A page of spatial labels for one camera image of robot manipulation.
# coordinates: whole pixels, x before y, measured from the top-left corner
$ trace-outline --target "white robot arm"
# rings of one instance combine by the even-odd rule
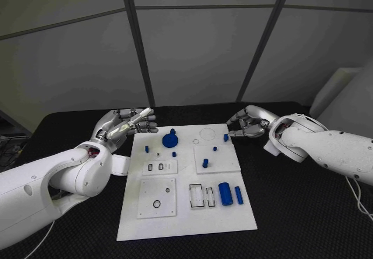
[[[293,114],[277,117],[265,109],[249,105],[227,121],[239,121],[241,130],[231,137],[259,137],[269,130],[263,149],[282,153],[296,162],[311,156],[319,166],[373,185],[373,140],[339,131],[329,131],[309,117]]]
[[[90,141],[0,173],[0,250],[30,236],[102,191],[110,174],[126,175],[129,158],[110,153],[125,136],[158,131],[149,108],[109,111]],[[51,200],[47,185],[69,194]]]

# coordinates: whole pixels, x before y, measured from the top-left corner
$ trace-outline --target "white cable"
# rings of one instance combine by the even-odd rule
[[[47,237],[47,235],[48,235],[48,232],[50,232],[51,228],[53,228],[53,224],[54,224],[54,222],[51,222],[51,225],[50,225],[50,227],[48,227],[48,231],[46,232],[44,238],[41,239],[41,241],[40,241],[38,245],[36,246],[36,248],[33,249],[33,251],[31,251],[31,252],[28,253],[28,255],[24,257],[24,259],[27,259],[27,258],[31,256],[33,252],[37,250],[38,246],[40,246],[41,243],[44,242],[44,239],[46,239],[46,237]]]
[[[357,196],[357,195],[355,195],[355,190],[354,190],[354,188],[351,187],[351,183],[349,183],[349,181],[348,181],[348,177],[347,177],[347,176],[344,176],[344,177],[345,177],[345,181],[347,181],[347,183],[348,183],[348,186],[349,186],[349,188],[351,188],[351,193],[352,193],[352,195],[354,195],[354,197],[355,197],[355,200],[357,200],[357,208],[358,208],[360,211],[361,211],[361,208],[362,208],[364,211],[361,211],[361,213],[364,213],[364,214],[370,217],[370,219],[371,219],[371,221],[373,221],[373,214],[368,213],[368,211],[367,211],[367,209],[365,209],[362,203],[360,202],[361,190],[360,190],[358,182],[354,180],[354,181],[355,181],[355,185],[357,185],[357,189],[358,189],[358,196]]]
[[[325,131],[328,130],[328,128],[313,118],[305,116],[303,114],[298,114],[298,113],[295,113],[293,115],[311,120]]]

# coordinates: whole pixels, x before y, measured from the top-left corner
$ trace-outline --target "black cloth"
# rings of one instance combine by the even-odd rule
[[[156,107],[158,126],[224,123],[247,103]],[[296,103],[256,104],[276,115],[305,113]],[[53,113],[43,119],[17,165],[89,140],[106,110]],[[355,206],[344,177],[308,158],[272,156],[267,137],[233,139],[257,230],[116,242],[126,177],[72,208],[31,258],[373,258],[373,222]],[[132,137],[115,154],[131,155]],[[364,192],[364,204],[373,199]],[[23,258],[48,226],[0,251]]]

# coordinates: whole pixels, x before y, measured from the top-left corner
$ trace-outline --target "black table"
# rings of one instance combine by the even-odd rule
[[[247,103],[156,107],[158,126],[224,123]],[[276,115],[305,113],[296,103],[256,104]],[[53,113],[43,119],[17,165],[89,140],[106,110]],[[308,158],[272,156],[267,137],[233,139],[257,230],[116,242],[126,177],[56,220],[31,258],[373,258],[373,222],[355,207],[344,177]],[[115,152],[131,155],[132,137]],[[362,203],[373,199],[364,192]],[[23,258],[48,226],[0,251]]]

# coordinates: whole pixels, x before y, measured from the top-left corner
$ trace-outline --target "robotic hand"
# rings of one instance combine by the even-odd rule
[[[285,154],[296,162],[311,156],[319,166],[373,185],[373,140],[339,131],[329,131],[312,118],[301,114],[277,117],[249,105],[227,121],[239,121],[241,130],[231,137],[259,137],[269,131],[263,149]]]
[[[126,135],[158,131],[149,122],[152,113],[149,108],[109,111],[95,125],[90,141],[0,173],[0,250],[96,196],[110,174],[126,175],[129,158],[110,153]],[[53,200],[47,185],[69,194]]]

